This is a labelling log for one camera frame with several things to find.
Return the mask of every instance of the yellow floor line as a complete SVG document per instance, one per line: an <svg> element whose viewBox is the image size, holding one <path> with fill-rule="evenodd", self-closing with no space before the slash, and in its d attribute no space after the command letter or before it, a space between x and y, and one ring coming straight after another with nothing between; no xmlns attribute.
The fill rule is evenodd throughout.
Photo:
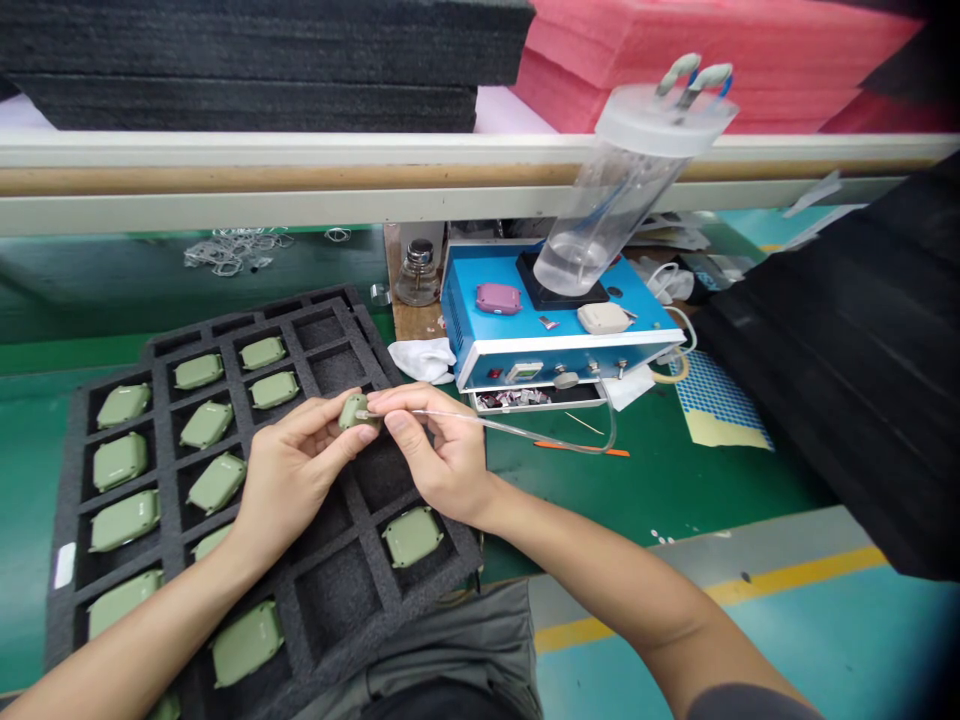
<svg viewBox="0 0 960 720"><path fill-rule="evenodd" d="M747 600L804 585L823 582L831 578L849 575L859 570L886 565L887 559L877 548L866 547L860 550L832 555L822 560L794 565L763 575L754 575L750 582L732 580L730 582L704 588L704 592L720 605L736 605ZM584 618L572 623L557 625L540 630L534 638L538 653L556 652L574 645L596 642L613 637L615 633L594 617Z"/></svg>

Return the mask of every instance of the green plastic case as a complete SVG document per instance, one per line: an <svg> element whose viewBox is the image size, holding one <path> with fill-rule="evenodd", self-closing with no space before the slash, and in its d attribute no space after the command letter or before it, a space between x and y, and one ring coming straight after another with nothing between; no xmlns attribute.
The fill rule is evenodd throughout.
<svg viewBox="0 0 960 720"><path fill-rule="evenodd" d="M115 387L97 413L97 428L105 430L140 417L149 404L150 386L147 383Z"/></svg>
<svg viewBox="0 0 960 720"><path fill-rule="evenodd" d="M213 515L230 502L247 475L247 464L230 453L213 459L187 493L187 502Z"/></svg>
<svg viewBox="0 0 960 720"><path fill-rule="evenodd" d="M256 370L274 363L287 354L280 338L266 338L252 345L247 345L240 351L244 370Z"/></svg>
<svg viewBox="0 0 960 720"><path fill-rule="evenodd" d="M147 570L105 592L87 608L87 639L93 640L163 585L162 570Z"/></svg>
<svg viewBox="0 0 960 720"><path fill-rule="evenodd" d="M223 358L217 354L201 355L177 365L173 371L177 390L193 390L223 377Z"/></svg>
<svg viewBox="0 0 960 720"><path fill-rule="evenodd" d="M224 525L219 530L207 535L203 540L197 543L197 546L193 549L193 557L196 562L200 562L207 555L213 552L213 549L219 545L223 539L227 536L227 533L230 532L230 528L233 527L233 523L229 525Z"/></svg>
<svg viewBox="0 0 960 720"><path fill-rule="evenodd" d="M269 410L277 405L283 405L298 392L300 392L300 386L297 385L297 376L289 371L257 380L250 386L253 407L257 410Z"/></svg>
<svg viewBox="0 0 960 720"><path fill-rule="evenodd" d="M351 395L343 403L343 411L340 413L340 420L338 425L341 430L349 430L355 425L369 425L374 427L377 431L380 431L380 428L383 426L383 418L368 418L366 420L360 420L357 418L357 410L366 410L367 409L367 396L361 393L356 395Z"/></svg>
<svg viewBox="0 0 960 720"><path fill-rule="evenodd" d="M254 673L277 654L283 633L276 603L267 600L223 630L210 645L215 688L229 687Z"/></svg>
<svg viewBox="0 0 960 720"><path fill-rule="evenodd" d="M104 508L91 522L90 552L109 552L159 524L160 498L156 490L144 490Z"/></svg>
<svg viewBox="0 0 960 720"><path fill-rule="evenodd" d="M135 432L104 443L93 455L93 484L106 492L147 469L147 441Z"/></svg>
<svg viewBox="0 0 960 720"><path fill-rule="evenodd" d="M233 406L210 400L197 408L180 433L180 444L205 450L220 441L233 420Z"/></svg>
<svg viewBox="0 0 960 720"><path fill-rule="evenodd" d="M387 525L381 536L387 541L394 568L410 567L440 546L443 533L429 507L408 510Z"/></svg>
<svg viewBox="0 0 960 720"><path fill-rule="evenodd" d="M169 690L160 696L146 720L177 720L180 717L180 697Z"/></svg>

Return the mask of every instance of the hand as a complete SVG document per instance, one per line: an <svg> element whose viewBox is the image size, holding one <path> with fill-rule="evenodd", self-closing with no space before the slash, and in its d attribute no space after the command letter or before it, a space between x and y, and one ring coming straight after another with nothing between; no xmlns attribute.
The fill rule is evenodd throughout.
<svg viewBox="0 0 960 720"><path fill-rule="evenodd" d="M483 427L457 418L411 415L406 411L476 413L422 382L370 393L367 398L370 412L386 415L387 429L406 457L423 499L449 518L486 529L503 481L487 472ZM434 434L433 447L421 423Z"/></svg>
<svg viewBox="0 0 960 720"><path fill-rule="evenodd" d="M227 535L266 572L316 517L343 466L376 437L369 425L337 425L353 388L332 400L310 398L253 436L240 513Z"/></svg>

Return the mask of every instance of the left hand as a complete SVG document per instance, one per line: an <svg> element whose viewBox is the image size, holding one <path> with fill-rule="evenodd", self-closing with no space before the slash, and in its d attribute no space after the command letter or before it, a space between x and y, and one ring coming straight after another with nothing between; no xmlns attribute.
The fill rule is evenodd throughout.
<svg viewBox="0 0 960 720"><path fill-rule="evenodd" d="M266 572L316 517L344 465L376 437L369 425L337 425L352 388L310 398L253 436L240 513L224 544L240 547Z"/></svg>

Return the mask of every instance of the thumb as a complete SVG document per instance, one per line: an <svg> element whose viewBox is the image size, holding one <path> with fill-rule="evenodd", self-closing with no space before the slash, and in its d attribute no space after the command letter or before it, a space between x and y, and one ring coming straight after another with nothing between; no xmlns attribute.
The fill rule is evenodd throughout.
<svg viewBox="0 0 960 720"><path fill-rule="evenodd" d="M304 470L314 478L327 476L332 483L348 462L356 459L361 450L377 439L377 434L376 428L369 425L352 427L311 459Z"/></svg>
<svg viewBox="0 0 960 720"><path fill-rule="evenodd" d="M405 410L394 410L387 413L384 422L393 439L397 441L400 452L407 459L407 464L410 465L414 475L418 472L430 471L439 458L430 447L430 441L423 431L423 426L413 415Z"/></svg>

